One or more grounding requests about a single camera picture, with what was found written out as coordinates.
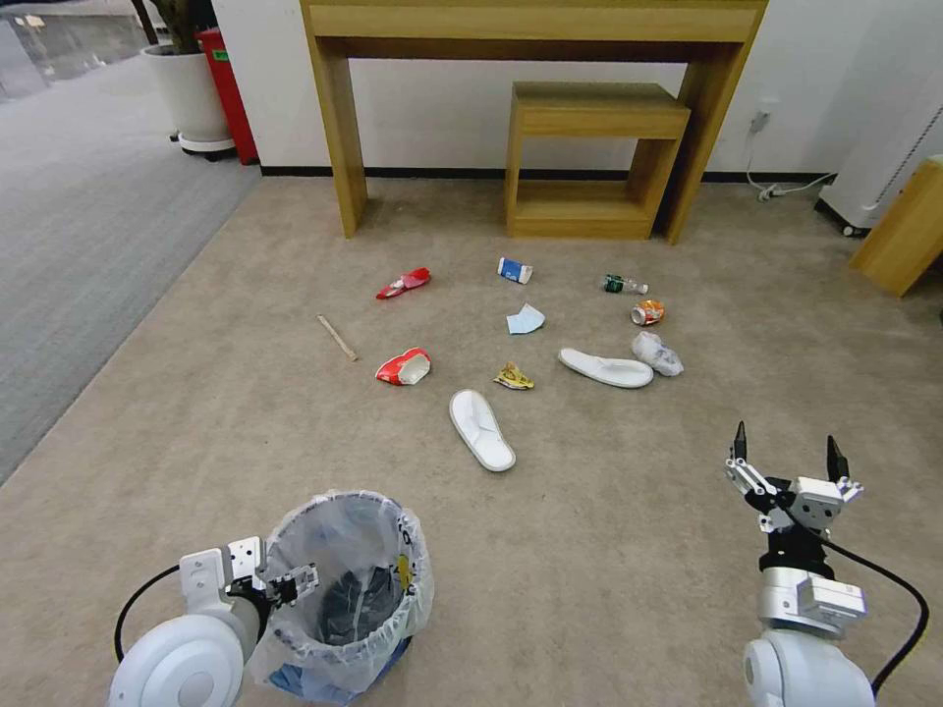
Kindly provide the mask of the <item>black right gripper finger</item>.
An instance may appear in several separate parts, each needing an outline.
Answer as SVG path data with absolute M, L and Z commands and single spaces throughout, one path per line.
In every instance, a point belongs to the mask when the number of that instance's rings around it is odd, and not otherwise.
M 829 481 L 844 504 L 852 502 L 863 492 L 863 485 L 851 478 L 849 462 L 831 434 L 827 436 L 826 442 L 826 469 Z
M 748 462 L 748 439 L 745 423 L 741 420 L 725 461 L 728 479 L 743 495 L 745 501 L 763 515 L 778 508 L 784 493 L 784 480 L 766 477 Z

